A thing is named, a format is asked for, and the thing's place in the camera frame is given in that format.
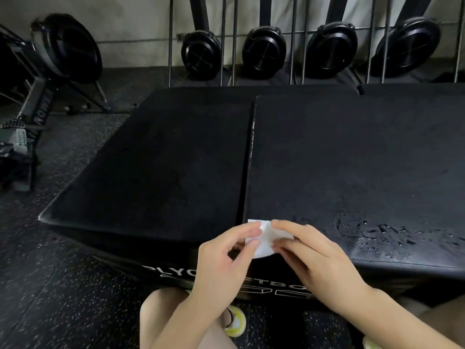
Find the left hand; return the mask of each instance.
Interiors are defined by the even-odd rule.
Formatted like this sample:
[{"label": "left hand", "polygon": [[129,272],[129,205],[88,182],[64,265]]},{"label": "left hand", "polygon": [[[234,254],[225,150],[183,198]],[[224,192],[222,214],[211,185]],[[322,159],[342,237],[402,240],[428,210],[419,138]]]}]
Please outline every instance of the left hand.
[{"label": "left hand", "polygon": [[199,248],[197,273],[188,300],[213,321],[234,300],[260,240],[251,240],[233,261],[228,252],[240,239],[261,235],[260,222],[233,227]]}]

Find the white tissue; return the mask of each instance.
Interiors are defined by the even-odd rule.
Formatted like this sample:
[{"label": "white tissue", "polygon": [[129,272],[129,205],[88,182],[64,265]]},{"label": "white tissue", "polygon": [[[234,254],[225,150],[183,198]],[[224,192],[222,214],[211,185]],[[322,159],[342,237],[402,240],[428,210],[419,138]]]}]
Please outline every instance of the white tissue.
[{"label": "white tissue", "polygon": [[261,258],[270,256],[274,253],[271,245],[275,239],[288,238],[294,239],[294,237],[289,234],[287,231],[281,229],[275,229],[271,227],[270,221],[258,221],[255,219],[249,219],[248,222],[261,222],[260,229],[263,230],[263,233],[257,237],[251,237],[246,239],[246,244],[252,239],[261,240],[259,248],[255,251],[253,258]]}]

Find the speckled rubber flooring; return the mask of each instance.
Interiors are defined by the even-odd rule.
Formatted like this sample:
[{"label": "speckled rubber flooring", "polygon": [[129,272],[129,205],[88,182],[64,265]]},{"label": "speckled rubber flooring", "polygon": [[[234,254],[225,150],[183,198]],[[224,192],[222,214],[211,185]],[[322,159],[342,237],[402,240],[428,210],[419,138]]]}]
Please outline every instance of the speckled rubber flooring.
[{"label": "speckled rubber flooring", "polygon": [[[166,68],[106,69],[101,83],[113,107],[129,112],[152,90],[165,87],[166,73]],[[173,83],[185,85],[184,72],[174,73]],[[260,84],[285,84],[286,74],[280,76],[274,79],[279,83]],[[63,92],[55,111],[75,100],[72,93]],[[0,116],[9,117],[15,110],[11,105],[0,107]],[[34,191],[0,190],[1,348],[138,346],[139,307],[153,289],[117,273],[37,222],[38,214],[128,115],[51,116],[50,129],[38,146],[41,165]],[[248,319],[247,331],[236,339],[241,349],[353,347],[346,321],[336,315],[240,306]]]}]

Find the right hand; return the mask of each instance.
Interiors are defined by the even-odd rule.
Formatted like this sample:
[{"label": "right hand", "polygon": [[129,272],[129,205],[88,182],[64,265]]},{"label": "right hand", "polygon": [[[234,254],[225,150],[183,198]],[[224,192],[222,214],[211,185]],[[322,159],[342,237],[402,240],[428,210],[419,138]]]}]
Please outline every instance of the right hand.
[{"label": "right hand", "polygon": [[374,289],[363,281],[338,244],[310,225],[273,220],[271,226],[296,238],[277,239],[273,249],[318,300],[342,316],[363,306]]}]

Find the knee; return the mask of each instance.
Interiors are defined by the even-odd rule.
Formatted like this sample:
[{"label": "knee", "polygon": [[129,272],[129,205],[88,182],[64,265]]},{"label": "knee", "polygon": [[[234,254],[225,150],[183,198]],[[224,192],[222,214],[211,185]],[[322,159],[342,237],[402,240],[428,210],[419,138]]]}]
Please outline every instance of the knee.
[{"label": "knee", "polygon": [[142,303],[140,316],[143,317],[154,309],[171,308],[173,306],[176,308],[185,298],[187,298],[187,293],[176,287],[165,287],[155,290]]}]

